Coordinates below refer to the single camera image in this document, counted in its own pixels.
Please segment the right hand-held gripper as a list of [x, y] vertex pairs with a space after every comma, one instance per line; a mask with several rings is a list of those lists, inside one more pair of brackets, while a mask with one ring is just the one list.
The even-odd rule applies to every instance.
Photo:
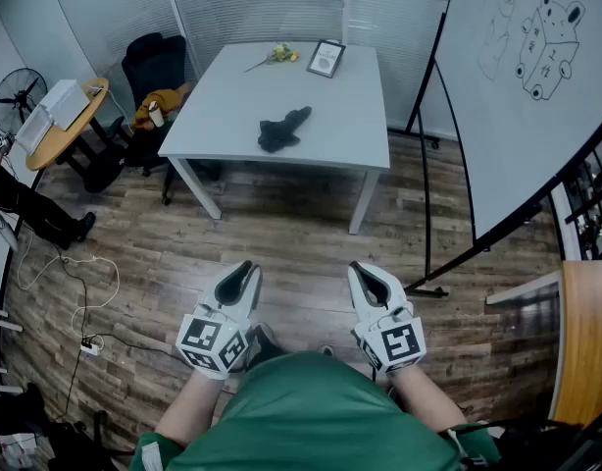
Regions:
[[349, 264], [348, 283], [356, 312], [373, 315], [352, 331], [371, 366], [388, 374], [422, 360], [426, 355], [422, 320], [413, 315], [400, 281], [379, 266], [354, 261]]

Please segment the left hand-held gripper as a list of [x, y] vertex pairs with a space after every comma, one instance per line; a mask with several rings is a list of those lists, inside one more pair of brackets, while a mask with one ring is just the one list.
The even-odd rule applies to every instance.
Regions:
[[209, 379], [226, 380], [249, 348], [251, 314], [262, 285], [261, 267], [243, 261], [223, 269], [198, 304], [183, 318], [176, 348]]

